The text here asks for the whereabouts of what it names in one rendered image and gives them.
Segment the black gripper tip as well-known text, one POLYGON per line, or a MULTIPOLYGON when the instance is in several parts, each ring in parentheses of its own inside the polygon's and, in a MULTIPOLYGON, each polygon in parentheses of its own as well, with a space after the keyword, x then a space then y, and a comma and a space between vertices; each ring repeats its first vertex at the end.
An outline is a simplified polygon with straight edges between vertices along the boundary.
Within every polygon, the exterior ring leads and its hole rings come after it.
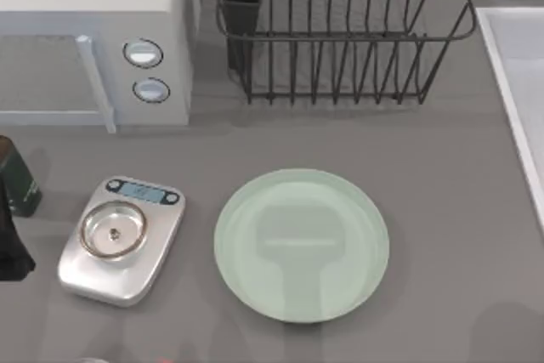
POLYGON ((23 281, 36 263, 15 228, 5 184, 0 176, 0 281, 23 281))

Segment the pale green plate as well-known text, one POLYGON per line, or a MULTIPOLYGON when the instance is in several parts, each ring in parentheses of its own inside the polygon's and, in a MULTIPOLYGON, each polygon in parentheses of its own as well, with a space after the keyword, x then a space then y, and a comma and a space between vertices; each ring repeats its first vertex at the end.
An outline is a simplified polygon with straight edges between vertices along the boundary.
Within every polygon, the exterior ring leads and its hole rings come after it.
POLYGON ((290 168, 245 183, 214 230, 218 272, 249 309, 293 324, 335 320, 378 289, 390 256, 374 201, 333 173, 290 168))

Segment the dark green can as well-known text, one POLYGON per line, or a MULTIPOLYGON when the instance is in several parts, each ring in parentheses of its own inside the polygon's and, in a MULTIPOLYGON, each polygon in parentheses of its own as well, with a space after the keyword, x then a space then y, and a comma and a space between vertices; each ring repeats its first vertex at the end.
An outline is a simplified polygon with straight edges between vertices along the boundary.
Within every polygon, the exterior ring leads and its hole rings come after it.
POLYGON ((29 218, 42 200, 42 192, 14 142, 0 135, 0 176, 14 216, 29 218))

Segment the silver kitchen scale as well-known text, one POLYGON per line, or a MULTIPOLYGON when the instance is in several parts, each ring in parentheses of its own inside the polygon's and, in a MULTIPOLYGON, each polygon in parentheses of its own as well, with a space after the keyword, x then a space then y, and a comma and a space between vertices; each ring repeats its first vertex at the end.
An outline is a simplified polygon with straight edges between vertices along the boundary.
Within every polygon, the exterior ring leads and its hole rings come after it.
POLYGON ((103 180, 60 255, 68 292, 121 308, 152 288, 186 209, 178 189, 125 176, 103 180))

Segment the small microwave knob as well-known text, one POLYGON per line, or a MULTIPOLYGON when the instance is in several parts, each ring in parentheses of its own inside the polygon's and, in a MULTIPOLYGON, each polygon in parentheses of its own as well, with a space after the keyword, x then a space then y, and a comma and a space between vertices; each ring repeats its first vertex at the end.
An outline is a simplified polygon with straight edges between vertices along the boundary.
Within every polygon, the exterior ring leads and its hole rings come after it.
POLYGON ((170 93, 170 87, 155 77, 148 77, 133 84, 133 94, 148 104, 160 104, 169 98, 170 93))

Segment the pale microwave oven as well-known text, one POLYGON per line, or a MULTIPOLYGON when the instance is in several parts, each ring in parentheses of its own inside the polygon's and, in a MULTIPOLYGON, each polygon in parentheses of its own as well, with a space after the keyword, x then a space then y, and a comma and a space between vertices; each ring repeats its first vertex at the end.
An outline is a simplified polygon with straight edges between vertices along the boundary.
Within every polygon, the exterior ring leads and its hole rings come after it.
POLYGON ((190 120, 201 0, 0 0, 0 126, 104 126, 75 38, 93 39, 116 131, 183 127, 190 120), (163 51, 150 69, 123 45, 144 38, 163 51), (133 84, 163 80, 170 96, 148 104, 133 84))

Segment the large microwave knob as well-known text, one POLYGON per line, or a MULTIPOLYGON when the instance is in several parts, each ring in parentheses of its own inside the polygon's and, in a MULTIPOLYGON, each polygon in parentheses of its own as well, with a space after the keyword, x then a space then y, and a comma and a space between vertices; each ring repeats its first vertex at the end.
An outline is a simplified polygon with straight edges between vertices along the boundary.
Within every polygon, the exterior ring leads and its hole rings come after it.
POLYGON ((122 53, 129 64, 141 69, 158 66, 164 56, 161 47, 157 43, 144 38, 126 42, 123 45, 122 53))

